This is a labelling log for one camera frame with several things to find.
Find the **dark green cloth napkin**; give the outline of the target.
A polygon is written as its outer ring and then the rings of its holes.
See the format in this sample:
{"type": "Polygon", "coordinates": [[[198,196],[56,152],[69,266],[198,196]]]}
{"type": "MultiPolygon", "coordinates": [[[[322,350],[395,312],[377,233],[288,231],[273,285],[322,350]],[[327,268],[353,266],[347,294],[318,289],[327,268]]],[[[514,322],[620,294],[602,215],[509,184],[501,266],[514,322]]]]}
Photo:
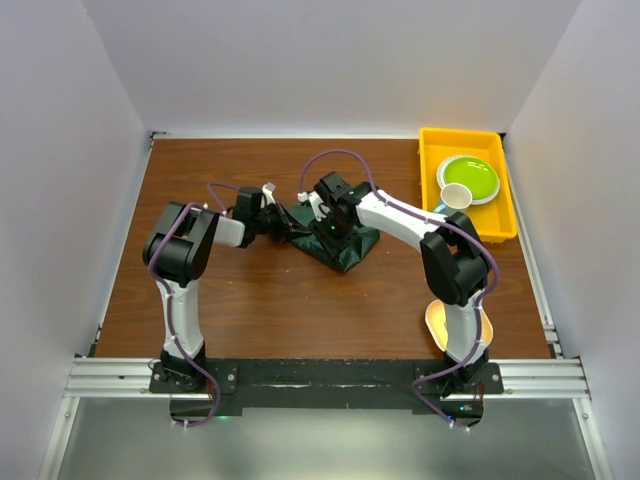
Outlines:
{"type": "Polygon", "coordinates": [[[346,273],[359,264],[380,239],[377,229],[351,225],[345,230],[331,215],[317,220],[308,204],[297,203],[292,216],[309,232],[291,241],[294,247],[331,269],[346,273]]]}

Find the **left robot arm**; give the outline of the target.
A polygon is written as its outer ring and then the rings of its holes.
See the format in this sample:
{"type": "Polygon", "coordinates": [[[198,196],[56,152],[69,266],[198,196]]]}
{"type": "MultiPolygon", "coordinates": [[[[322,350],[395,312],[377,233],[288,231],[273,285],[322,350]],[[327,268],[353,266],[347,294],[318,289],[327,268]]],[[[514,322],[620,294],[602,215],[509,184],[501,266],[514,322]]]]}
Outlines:
{"type": "Polygon", "coordinates": [[[246,248],[257,236],[267,235],[277,244],[309,233],[278,201],[275,186],[243,186],[235,204],[221,212],[195,203],[170,202],[143,247],[143,263],[161,295],[165,339],[158,381],[170,381],[185,392],[212,383],[207,371],[205,340],[199,323],[199,280],[212,247],[246,248]]]}

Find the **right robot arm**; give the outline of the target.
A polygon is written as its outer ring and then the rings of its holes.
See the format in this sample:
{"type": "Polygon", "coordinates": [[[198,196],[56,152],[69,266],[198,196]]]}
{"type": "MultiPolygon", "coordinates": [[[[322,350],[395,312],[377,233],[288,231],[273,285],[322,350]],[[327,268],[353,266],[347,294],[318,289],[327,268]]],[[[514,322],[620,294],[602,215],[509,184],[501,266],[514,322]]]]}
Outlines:
{"type": "Polygon", "coordinates": [[[496,286],[488,280],[498,268],[471,220],[463,213],[446,216],[411,207],[370,182],[351,186],[335,172],[298,200],[311,206],[309,227],[334,257],[346,237],[361,227],[387,233],[421,254],[427,285],[443,304],[447,331],[447,367],[422,381],[444,377],[459,393],[476,386],[488,363],[483,300],[496,286]]]}

